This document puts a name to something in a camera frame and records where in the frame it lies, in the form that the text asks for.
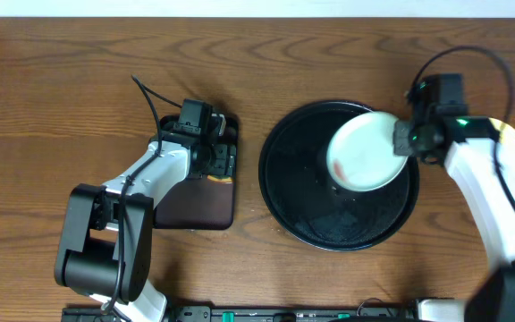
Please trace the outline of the yellow green scrub sponge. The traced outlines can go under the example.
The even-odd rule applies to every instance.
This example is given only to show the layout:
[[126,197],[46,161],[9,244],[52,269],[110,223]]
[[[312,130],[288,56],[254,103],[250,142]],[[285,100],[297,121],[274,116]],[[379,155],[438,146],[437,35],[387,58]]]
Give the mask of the yellow green scrub sponge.
[[213,175],[208,175],[207,179],[209,181],[212,181],[212,182],[227,183],[227,184],[233,183],[233,178],[230,177],[230,176],[213,176]]

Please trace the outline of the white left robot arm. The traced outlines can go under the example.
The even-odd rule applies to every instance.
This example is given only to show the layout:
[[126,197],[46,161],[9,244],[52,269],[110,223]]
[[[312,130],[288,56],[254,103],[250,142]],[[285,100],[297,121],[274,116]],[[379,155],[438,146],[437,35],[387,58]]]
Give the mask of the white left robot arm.
[[69,197],[55,280],[101,304],[96,319],[161,321],[166,297],[149,282],[155,229],[225,230],[233,222],[239,125],[170,115],[146,153]]

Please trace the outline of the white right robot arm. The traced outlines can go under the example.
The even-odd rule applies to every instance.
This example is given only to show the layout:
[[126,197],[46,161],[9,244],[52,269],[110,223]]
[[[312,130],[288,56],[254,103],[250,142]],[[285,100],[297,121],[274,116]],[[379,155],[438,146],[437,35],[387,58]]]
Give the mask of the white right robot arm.
[[423,321],[515,321],[515,179],[499,158],[500,133],[486,116],[416,111],[393,127],[395,154],[432,157],[456,182],[484,243],[490,274],[467,301],[428,299]]

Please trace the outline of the yellow plate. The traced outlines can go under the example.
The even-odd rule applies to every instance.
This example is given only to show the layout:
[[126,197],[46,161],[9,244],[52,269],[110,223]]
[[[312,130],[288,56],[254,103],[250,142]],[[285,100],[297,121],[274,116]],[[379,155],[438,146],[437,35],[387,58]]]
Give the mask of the yellow plate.
[[505,169],[515,179],[515,129],[495,118],[491,118],[490,121],[496,130],[501,131],[501,148],[499,149],[498,157]]

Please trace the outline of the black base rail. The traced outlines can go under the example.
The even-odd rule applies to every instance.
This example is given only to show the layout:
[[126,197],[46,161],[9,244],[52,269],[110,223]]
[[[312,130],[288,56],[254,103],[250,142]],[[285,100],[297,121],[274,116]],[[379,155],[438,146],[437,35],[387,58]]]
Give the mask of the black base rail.
[[180,306],[165,312],[163,322],[326,322],[418,321],[414,309],[363,307],[361,309],[243,309]]

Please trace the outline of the black rectangular tray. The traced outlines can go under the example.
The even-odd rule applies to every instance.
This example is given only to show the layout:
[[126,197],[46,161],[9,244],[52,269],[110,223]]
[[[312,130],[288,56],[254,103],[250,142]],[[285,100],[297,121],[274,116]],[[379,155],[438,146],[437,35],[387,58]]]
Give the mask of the black rectangular tray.
[[[225,162],[225,174],[192,174],[174,185],[156,207],[156,229],[225,230],[232,225],[238,138],[238,119],[227,116],[216,149]],[[212,182],[208,175],[230,176],[233,183]]]

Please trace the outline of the round black tray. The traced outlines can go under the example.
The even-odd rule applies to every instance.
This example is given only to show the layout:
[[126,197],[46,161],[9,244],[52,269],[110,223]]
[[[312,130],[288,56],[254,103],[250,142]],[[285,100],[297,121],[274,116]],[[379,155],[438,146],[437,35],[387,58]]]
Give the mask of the round black tray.
[[412,213],[419,193],[414,158],[375,191],[345,190],[328,173],[330,139],[370,110],[355,101],[317,101],[286,115],[268,135],[259,159],[261,193],[276,221],[299,240],[324,250],[363,250],[394,235]]

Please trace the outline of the green plate with red smear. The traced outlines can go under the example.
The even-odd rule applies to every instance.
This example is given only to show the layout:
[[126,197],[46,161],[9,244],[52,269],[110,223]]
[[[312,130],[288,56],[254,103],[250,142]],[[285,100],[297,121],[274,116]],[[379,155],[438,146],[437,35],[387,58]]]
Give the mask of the green plate with red smear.
[[368,112],[340,127],[326,152],[333,181],[346,190],[365,192],[394,180],[408,161],[393,152],[393,130],[398,120],[386,112]]

